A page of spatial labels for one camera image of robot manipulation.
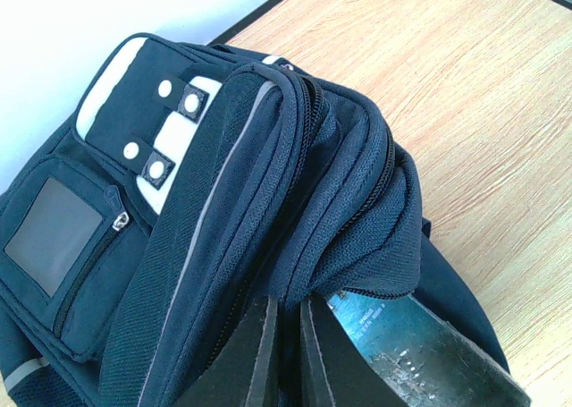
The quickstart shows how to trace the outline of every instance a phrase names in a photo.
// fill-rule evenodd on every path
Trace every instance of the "white wall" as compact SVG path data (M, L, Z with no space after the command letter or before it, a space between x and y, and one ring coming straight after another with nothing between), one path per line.
M207 43L266 0L0 0L0 192L130 34Z

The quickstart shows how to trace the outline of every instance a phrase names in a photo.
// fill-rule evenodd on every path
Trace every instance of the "black mesh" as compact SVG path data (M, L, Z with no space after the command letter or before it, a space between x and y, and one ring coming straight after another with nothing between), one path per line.
M10 396L17 405L25 407L86 405L52 367L44 367L27 376Z

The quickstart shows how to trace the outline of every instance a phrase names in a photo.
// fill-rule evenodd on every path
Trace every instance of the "reflective stripe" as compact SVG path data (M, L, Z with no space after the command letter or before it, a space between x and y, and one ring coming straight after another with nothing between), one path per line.
M182 279L185 276L187 268L189 267L190 258L193 254L193 251L195 250L195 246L197 245L198 235L200 234L200 230L203 226L203 223L205 222L206 212L207 212L207 210L211 204L211 201L213 200L213 196L215 195L216 187L218 186L218 183L221 181L221 177L223 177L224 170L226 169L226 166L229 164L229 161L231 160L232 156L234 155L234 151L239 146L240 141L245 136L245 134L248 130L248 127L252 123L252 119L254 118L254 115L256 114L258 107L262 103L262 100L264 99L265 95L268 94L268 92L276 86L277 85L275 83L270 82L270 81L266 81L260 87L260 90L258 91L257 97L254 100L254 104L252 105L252 109L250 110L250 115L248 116L247 121L245 122L244 126L242 127L242 131L240 132L239 137L234 142L234 145L232 145L232 148L231 148L228 156L224 160L223 166L221 167L221 170L218 173L218 175L216 176L216 180L214 181L213 188L211 188L211 191L209 192L208 197L206 198L206 202L203 205L203 208L200 212L200 215L198 216L197 224L195 226L195 231L193 232L193 236L190 239L190 245L189 245L189 250L187 251L187 257L185 258L185 262L183 264L181 273L179 274L179 281L177 282L177 286L175 287L175 290L172 294L171 303L169 304L169 309L167 309L167 314L164 318L163 328L161 329L161 334L159 335L159 340L157 341L155 353L153 354L153 359L151 360L151 364L149 365L149 368L147 370L147 374L145 376L145 381L143 382L143 387L141 387L141 392L139 393L139 400L137 402L138 407L141 405L141 403L143 401L143 394L145 393L145 389L147 388L147 383L149 381L149 376L151 376L151 371L153 370L153 367L155 366L155 360L156 360L157 352L159 351L159 345L163 341L164 330L166 329L167 322L169 321L169 317L171 316L172 306L173 306L175 299L177 298L177 294L179 293L179 290L181 288Z
M37 369L42 369L50 363L46 358L35 358L21 364L10 376L4 379L6 392L12 391L24 378L32 374Z

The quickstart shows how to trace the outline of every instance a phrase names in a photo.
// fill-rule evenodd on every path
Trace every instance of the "zipper track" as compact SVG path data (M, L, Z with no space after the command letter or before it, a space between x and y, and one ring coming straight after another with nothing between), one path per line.
M321 122L324 120L324 94L322 90L308 77L299 77L300 85L302 88L302 96L304 99L304 124L302 127L302 143L300 145L300 155L298 161L296 162L296 167L294 168L294 175L284 197L281 209L273 223L273 226L280 226L283 219L291 217L292 204L295 203L294 190L299 186L299 178L304 170L307 154L310 150L312 142L314 141ZM209 368L216 357L219 355L220 351L223 349L226 342L231 337L231 332L234 329L233 323L240 319L239 312L242 312L243 302L247 297L248 287L256 275L261 271L259 266L252 266L252 270L248 272L244 281L240 284L240 288L236 293L236 299L232 303L231 309L228 316L224 322L223 328L216 340L214 349L208 359L206 367Z
M55 322L54 322L54 334L56 337L60 338L62 336L63 324L68 317L68 313L70 312L70 308L78 296L78 292L80 291L81 286L86 281L89 276L89 273L99 261L99 259L103 256L107 248L113 243L115 238L119 235L119 231L116 231L112 227L110 227L104 234L101 241L97 244L94 248L93 253L89 256L87 262L83 265L80 272L74 279L73 283L71 284L70 290L65 294L63 297L62 305L58 310L57 314L55 315Z
M393 136L391 131L387 129L387 156L385 158L385 165L383 166L382 174L375 183L374 188L367 196L364 203L359 207L356 213L338 230L336 236L339 236L346 232L350 227L357 222L357 220L364 215L370 208L372 208L379 199L379 197L387 189L391 177L393 176L393 169L395 168L395 142L393 141Z
M406 291L404 293L380 294L380 293L373 293L371 291L364 291L363 289L354 289L354 288L343 288L343 291L347 291L349 293L358 293L360 295L364 295L366 297L371 297L371 298L377 298L379 300L397 300L413 292L413 291Z

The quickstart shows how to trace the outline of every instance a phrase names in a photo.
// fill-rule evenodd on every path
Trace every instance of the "white button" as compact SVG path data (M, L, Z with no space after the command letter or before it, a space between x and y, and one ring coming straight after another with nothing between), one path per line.
M168 81L167 79L165 79L164 81L162 81L159 84L159 90L157 92L159 93L159 96L161 96L162 98L165 98L169 94L171 94L171 90L172 90L171 81Z
M125 148L123 148L123 156L126 157L127 159L133 159L138 154L139 154L139 145L134 141L128 143L127 145L125 145Z
M198 109L198 97L196 94L189 94L187 98L185 98L185 110L192 114L193 112L197 112Z
M150 167L149 167L149 175L153 178L153 179L158 179L160 178L164 173L164 164L161 161L155 161Z

